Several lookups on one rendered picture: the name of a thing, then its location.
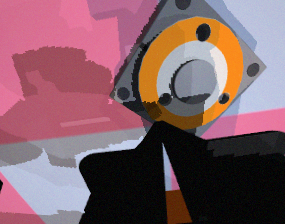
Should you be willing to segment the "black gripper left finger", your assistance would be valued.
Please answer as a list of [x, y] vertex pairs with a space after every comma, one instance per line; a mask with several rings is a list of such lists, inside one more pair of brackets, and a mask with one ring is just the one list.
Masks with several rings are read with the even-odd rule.
[[157, 208], [164, 207], [168, 224], [163, 142], [159, 121], [154, 122], [135, 149], [91, 153], [80, 160], [79, 170], [90, 192], [94, 187], [153, 183]]

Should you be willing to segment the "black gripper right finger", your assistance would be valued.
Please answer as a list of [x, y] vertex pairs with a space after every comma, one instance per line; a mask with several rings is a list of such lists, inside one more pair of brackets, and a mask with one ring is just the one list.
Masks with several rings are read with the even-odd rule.
[[211, 187], [219, 161], [281, 153], [285, 155], [285, 132], [263, 131], [202, 139], [159, 121], [162, 142], [192, 222], [208, 220]]

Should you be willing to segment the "dark grey square base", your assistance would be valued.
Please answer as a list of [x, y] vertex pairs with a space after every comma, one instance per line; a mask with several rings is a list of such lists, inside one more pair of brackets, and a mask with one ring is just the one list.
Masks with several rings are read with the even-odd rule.
[[[237, 89], [237, 94], [228, 104], [228, 107], [209, 123], [193, 129], [184, 130], [200, 138], [246, 91], [252, 82], [267, 69], [267, 66], [249, 48], [244, 40], [236, 34], [228, 23], [205, 0], [167, 0], [165, 2], [109, 97], [154, 124], [156, 120], [151, 119], [142, 105], [138, 90], [138, 73], [141, 61], [149, 45], [161, 34], [163, 29], [168, 28], [179, 20], [194, 16], [216, 19], [228, 27], [238, 39], [243, 53], [243, 76]], [[212, 95], [216, 84], [217, 73], [211, 63], [205, 60], [190, 60], [182, 64], [176, 71], [172, 81], [172, 89], [177, 99], [187, 104], [198, 104]]]

